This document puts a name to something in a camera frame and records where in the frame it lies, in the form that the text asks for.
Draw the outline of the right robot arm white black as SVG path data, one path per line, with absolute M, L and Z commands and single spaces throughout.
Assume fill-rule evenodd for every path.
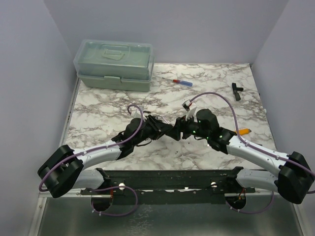
M 261 171 L 242 169 L 236 176 L 228 178 L 226 186 L 233 193 L 243 187 L 261 188 L 300 204 L 315 180 L 302 154 L 272 151 L 243 140 L 236 132 L 220 127 L 217 117 L 209 109 L 199 110 L 194 117 L 177 118 L 167 135 L 176 141 L 189 136 L 204 139 L 216 151 L 241 157 L 263 168 Z

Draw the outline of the brass padlock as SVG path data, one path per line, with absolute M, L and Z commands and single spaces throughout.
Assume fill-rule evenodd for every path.
M 156 116 L 158 124 L 170 124 L 163 116 Z

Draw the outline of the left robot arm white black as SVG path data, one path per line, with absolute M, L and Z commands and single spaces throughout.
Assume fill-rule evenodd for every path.
M 38 169 L 41 178 L 39 190 L 50 192 L 53 198 L 83 188 L 104 194 L 109 189 L 109 182 L 101 169 L 91 170 L 92 166 L 125 158 L 141 142 L 157 140 L 172 128 L 171 124 L 149 115 L 133 118 L 124 131 L 101 145 L 84 149 L 62 145 Z

